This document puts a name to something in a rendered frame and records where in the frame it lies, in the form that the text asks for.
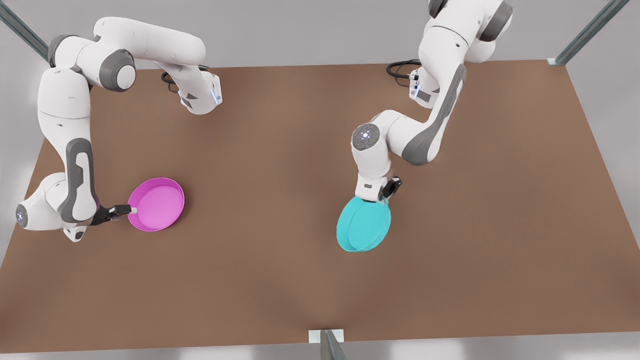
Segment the pink plate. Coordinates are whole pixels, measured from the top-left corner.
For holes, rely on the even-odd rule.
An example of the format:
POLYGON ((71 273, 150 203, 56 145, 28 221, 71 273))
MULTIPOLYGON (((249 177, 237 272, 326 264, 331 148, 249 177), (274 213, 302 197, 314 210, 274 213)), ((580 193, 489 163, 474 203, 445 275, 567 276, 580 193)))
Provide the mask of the pink plate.
POLYGON ((185 192, 171 178, 150 178, 134 189, 127 203, 135 208, 135 213, 127 216, 133 227, 146 232, 160 231, 169 228, 181 216, 185 192))

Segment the blue plate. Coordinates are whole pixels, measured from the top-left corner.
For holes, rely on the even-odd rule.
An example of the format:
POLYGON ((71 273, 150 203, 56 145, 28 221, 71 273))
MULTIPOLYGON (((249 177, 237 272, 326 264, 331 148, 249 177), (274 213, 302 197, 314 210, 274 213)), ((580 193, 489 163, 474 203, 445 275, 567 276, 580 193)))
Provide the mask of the blue plate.
POLYGON ((336 239, 347 252, 366 252, 382 243, 391 226, 386 198, 368 202, 354 196, 343 208, 336 225, 336 239))

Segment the silver frame post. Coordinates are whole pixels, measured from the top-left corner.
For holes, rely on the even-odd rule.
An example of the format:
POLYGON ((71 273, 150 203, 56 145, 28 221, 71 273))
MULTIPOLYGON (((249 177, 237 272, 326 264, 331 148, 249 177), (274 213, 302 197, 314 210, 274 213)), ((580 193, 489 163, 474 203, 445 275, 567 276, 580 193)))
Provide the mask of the silver frame post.
POLYGON ((22 39, 34 52, 47 63, 48 44, 25 23, 10 7, 0 0, 0 21, 2 21, 16 36, 22 39))
POLYGON ((347 360, 341 344, 345 342, 343 329, 314 329, 308 331, 308 343, 320 344, 320 360, 347 360))
POLYGON ((547 58, 546 63, 552 67, 566 66, 630 1, 609 0, 572 41, 556 57, 547 58))

